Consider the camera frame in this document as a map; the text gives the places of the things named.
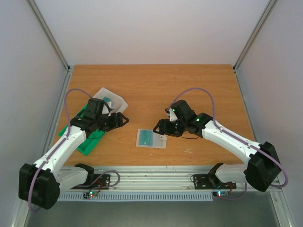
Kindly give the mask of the beige card holder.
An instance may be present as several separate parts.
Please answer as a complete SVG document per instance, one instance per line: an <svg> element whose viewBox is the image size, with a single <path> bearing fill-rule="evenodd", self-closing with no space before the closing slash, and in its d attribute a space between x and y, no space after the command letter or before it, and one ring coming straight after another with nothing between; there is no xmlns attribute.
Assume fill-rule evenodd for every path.
<svg viewBox="0 0 303 227"><path fill-rule="evenodd" d="M168 137L166 135L159 135L152 130L138 129L136 146L165 149L167 141Z"/></svg>

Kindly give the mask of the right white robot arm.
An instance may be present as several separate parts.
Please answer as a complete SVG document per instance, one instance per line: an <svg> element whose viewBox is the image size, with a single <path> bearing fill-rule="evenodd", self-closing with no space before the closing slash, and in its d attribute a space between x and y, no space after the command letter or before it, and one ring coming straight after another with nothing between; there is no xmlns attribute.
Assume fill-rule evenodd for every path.
<svg viewBox="0 0 303 227"><path fill-rule="evenodd" d="M213 188L224 183L248 183L265 192L281 172L275 147L269 143L246 139L223 127L206 113L196 114L184 100L166 109L167 119L161 119L153 128L159 135L181 137L184 132L216 143L237 156L242 164L216 164L207 174Z"/></svg>

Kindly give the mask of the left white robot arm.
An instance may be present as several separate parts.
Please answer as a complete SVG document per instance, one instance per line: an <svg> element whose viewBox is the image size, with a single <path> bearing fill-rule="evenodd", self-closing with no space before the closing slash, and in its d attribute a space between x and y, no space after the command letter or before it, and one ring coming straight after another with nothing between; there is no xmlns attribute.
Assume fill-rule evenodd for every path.
<svg viewBox="0 0 303 227"><path fill-rule="evenodd" d="M70 120L55 145L35 163L20 168L18 197L27 201L30 208L36 205L48 210L63 192L74 187L91 188L95 184L94 168L77 164L62 172L63 164L95 131L109 132L128 122L127 117L115 113L104 100L90 98L86 108Z"/></svg>

